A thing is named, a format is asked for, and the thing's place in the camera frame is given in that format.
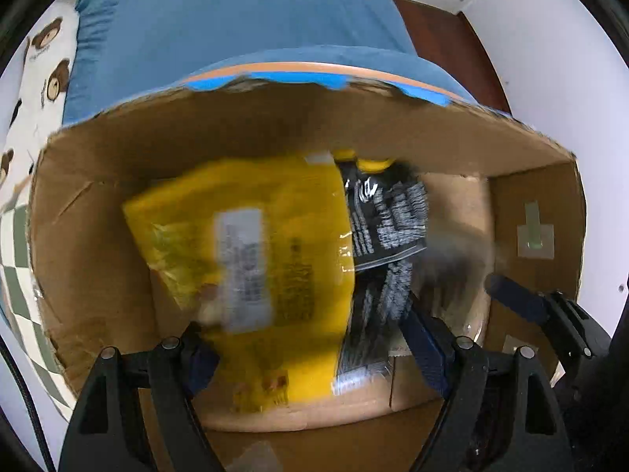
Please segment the black cookie snack pack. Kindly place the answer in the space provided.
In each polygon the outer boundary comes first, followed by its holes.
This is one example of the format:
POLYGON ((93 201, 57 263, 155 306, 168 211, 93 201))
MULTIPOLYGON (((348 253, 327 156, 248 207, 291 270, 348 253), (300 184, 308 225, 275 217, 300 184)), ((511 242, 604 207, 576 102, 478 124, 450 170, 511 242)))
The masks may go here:
POLYGON ((388 374, 391 340, 409 310, 416 255, 427 247, 427 191, 409 164, 366 171, 337 163, 352 231, 354 290, 331 391, 341 395, 388 374))

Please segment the yellow chocolate snack bag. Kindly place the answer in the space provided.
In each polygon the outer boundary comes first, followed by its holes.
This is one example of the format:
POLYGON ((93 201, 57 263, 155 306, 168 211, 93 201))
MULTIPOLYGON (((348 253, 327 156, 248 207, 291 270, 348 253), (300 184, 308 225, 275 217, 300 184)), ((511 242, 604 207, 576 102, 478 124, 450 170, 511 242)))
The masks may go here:
POLYGON ((123 211, 150 271, 217 346, 235 410, 334 394, 355 271, 331 155, 212 161, 123 211))

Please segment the green white checkered cushion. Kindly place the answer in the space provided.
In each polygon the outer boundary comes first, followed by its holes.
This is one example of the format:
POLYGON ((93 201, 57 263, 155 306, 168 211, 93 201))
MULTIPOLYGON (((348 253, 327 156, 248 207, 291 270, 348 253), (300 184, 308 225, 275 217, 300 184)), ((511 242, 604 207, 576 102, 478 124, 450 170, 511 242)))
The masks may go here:
POLYGON ((51 402, 69 421, 76 397, 66 385, 42 324, 29 262, 27 216, 25 203, 1 214, 1 280, 9 325, 51 402))

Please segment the brown cardboard box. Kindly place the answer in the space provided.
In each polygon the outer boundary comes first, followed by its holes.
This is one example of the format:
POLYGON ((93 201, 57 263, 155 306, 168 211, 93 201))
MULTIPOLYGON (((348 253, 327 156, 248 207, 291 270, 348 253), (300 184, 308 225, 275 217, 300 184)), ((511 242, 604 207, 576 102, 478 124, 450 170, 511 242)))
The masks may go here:
POLYGON ((51 135, 32 271, 78 401, 63 471, 567 471, 574 155, 372 81, 196 79, 51 135))

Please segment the bear print pillow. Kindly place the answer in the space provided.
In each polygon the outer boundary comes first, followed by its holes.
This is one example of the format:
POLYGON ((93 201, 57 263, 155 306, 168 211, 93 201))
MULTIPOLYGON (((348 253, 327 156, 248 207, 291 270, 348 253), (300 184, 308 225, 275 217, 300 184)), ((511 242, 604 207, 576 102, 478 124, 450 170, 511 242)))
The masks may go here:
POLYGON ((24 187, 39 150, 61 128, 78 26, 79 14, 73 6, 54 3, 27 35, 26 50, 19 56, 19 91, 1 140, 2 205, 24 187))

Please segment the blue bed sheet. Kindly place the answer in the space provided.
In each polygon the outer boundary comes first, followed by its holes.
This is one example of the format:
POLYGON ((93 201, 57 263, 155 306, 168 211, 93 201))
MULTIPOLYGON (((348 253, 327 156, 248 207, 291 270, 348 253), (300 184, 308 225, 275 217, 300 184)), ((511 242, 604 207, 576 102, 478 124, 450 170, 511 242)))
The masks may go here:
POLYGON ((76 9, 65 123, 248 63, 362 67, 467 96, 449 72, 418 57, 392 0, 78 0, 76 9))

